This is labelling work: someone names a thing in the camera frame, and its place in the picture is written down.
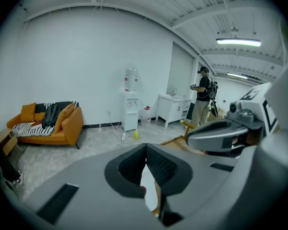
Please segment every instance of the ceiling light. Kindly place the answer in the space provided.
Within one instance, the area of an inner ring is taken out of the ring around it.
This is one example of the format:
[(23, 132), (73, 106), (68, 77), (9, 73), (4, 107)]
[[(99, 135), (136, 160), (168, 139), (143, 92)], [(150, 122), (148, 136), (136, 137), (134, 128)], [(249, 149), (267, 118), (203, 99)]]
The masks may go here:
[(227, 75), (238, 77), (238, 78), (243, 78), (243, 79), (248, 79), (247, 77), (244, 77), (244, 76), (241, 76), (241, 75), (237, 75), (237, 74), (232, 74), (232, 73), (228, 73)]
[(260, 47), (261, 41), (254, 39), (245, 39), (245, 38), (218, 38), (216, 40), (217, 44), (239, 44), (239, 45), (249, 45)]

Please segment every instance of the black pants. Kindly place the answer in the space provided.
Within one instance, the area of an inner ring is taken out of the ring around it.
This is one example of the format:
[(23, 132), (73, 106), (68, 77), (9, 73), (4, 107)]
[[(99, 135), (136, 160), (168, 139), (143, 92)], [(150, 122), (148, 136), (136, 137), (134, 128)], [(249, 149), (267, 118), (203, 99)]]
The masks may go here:
[(6, 180), (13, 182), (19, 179), (18, 172), (14, 169), (14, 167), (6, 158), (1, 145), (0, 145), (0, 167), (2, 170), (3, 177)]

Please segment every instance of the sneaker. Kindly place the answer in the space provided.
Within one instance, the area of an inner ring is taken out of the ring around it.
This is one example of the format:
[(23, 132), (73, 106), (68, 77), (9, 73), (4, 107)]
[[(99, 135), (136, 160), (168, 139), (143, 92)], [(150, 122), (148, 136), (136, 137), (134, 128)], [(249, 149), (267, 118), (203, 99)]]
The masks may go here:
[(19, 174), (19, 178), (18, 178), (18, 180), (16, 180), (16, 182), (19, 185), (23, 185), (24, 184), (24, 174), (21, 170), (18, 170), (18, 174)]

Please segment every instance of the gray floor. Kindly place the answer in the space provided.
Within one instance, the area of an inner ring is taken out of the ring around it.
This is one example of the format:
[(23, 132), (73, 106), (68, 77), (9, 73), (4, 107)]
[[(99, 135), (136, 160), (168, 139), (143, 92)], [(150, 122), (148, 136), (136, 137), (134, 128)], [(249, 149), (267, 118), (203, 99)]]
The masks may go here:
[[(130, 145), (141, 143), (160, 144), (164, 141), (183, 135), (185, 128), (179, 122), (170, 123), (167, 129), (165, 122), (152, 121), (149, 125), (138, 125), (139, 138)], [(93, 156), (102, 152), (120, 149), (120, 140), (112, 127), (92, 128), (83, 130), (78, 138), (80, 150), (73, 146), (52, 146), (20, 144), (25, 152), (14, 150), (9, 160), (17, 169), (24, 173), (24, 185), (15, 187), (19, 199), (24, 201), (44, 181), (63, 170), (76, 160)]]

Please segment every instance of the sofa armrest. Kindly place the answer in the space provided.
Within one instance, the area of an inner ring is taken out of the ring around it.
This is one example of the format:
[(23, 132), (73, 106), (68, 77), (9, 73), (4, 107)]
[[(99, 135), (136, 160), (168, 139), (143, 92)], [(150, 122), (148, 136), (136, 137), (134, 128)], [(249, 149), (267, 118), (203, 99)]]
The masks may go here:
[(81, 108), (77, 107), (73, 112), (63, 120), (62, 128), (67, 142), (75, 145), (83, 126)]
[(20, 114), (13, 117), (9, 122), (6, 123), (6, 127), (12, 129), (15, 125), (20, 123)]

